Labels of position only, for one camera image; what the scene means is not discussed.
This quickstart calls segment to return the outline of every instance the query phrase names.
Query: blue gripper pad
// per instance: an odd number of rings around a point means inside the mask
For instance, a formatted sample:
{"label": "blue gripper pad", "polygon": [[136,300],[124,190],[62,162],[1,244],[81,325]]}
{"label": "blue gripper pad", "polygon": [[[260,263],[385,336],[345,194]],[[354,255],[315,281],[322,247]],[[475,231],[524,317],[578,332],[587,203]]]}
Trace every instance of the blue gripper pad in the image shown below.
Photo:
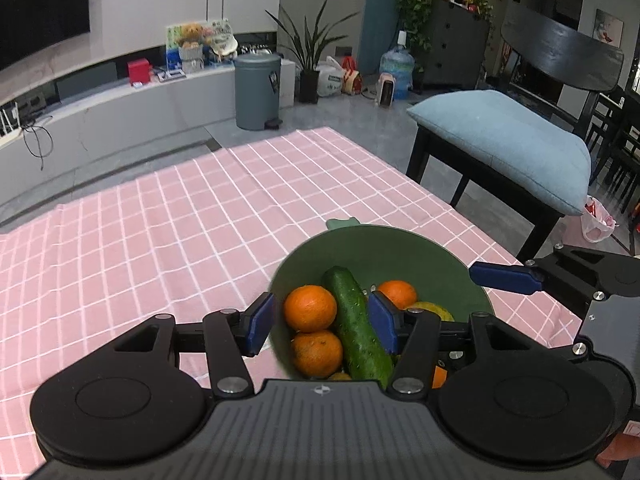
{"label": "blue gripper pad", "polygon": [[542,280],[537,279],[530,269],[522,266],[476,262],[469,267],[469,277],[476,285],[527,296],[543,290]]}
{"label": "blue gripper pad", "polygon": [[369,294],[367,313],[369,322],[382,343],[382,348],[388,354],[397,354],[398,336],[394,328],[394,317],[383,301],[373,293]]}
{"label": "blue gripper pad", "polygon": [[260,348],[267,340],[271,327],[276,319],[276,297],[273,294],[264,292],[255,300],[244,316],[250,316],[249,329],[246,337],[246,348],[242,354],[247,357],[258,355]]}

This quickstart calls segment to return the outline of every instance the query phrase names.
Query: bowl handle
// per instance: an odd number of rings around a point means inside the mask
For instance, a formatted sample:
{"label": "bowl handle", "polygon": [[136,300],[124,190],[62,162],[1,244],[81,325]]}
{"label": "bowl handle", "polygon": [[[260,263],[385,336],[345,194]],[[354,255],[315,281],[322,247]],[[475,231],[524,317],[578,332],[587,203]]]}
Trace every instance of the bowl handle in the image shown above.
{"label": "bowl handle", "polygon": [[350,227],[354,225],[361,225],[361,224],[360,222],[358,222],[358,219],[353,216],[347,220],[338,220],[337,218],[331,218],[326,221],[326,228],[329,231],[339,229],[340,227]]}

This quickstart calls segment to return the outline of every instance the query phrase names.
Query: trash can lid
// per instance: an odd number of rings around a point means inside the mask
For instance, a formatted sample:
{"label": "trash can lid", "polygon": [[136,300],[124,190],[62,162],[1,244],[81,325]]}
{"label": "trash can lid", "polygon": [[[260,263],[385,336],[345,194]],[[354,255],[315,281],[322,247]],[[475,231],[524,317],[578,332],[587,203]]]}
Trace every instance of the trash can lid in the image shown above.
{"label": "trash can lid", "polygon": [[237,66],[259,67],[267,66],[273,63],[280,63],[280,56],[277,54],[242,54],[236,57],[235,64]]}

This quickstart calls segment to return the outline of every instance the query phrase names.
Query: chair seat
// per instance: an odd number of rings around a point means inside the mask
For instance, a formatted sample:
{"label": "chair seat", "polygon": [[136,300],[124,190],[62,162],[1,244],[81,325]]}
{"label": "chair seat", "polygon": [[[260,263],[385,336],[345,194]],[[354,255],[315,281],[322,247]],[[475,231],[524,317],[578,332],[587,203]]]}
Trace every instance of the chair seat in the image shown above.
{"label": "chair seat", "polygon": [[441,94],[407,111],[559,213],[582,214],[591,157],[574,134],[495,90]]}

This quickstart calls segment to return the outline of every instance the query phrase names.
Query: green cucumber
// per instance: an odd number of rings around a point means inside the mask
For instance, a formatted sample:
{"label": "green cucumber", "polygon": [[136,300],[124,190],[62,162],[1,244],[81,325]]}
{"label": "green cucumber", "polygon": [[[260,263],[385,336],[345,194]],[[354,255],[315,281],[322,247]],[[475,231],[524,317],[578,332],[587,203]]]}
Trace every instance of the green cucumber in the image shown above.
{"label": "green cucumber", "polygon": [[322,276],[322,286],[338,304],[334,327],[342,342],[349,375],[355,381],[379,380],[386,388],[394,365],[369,323],[367,300],[358,282],[348,269],[332,267]]}

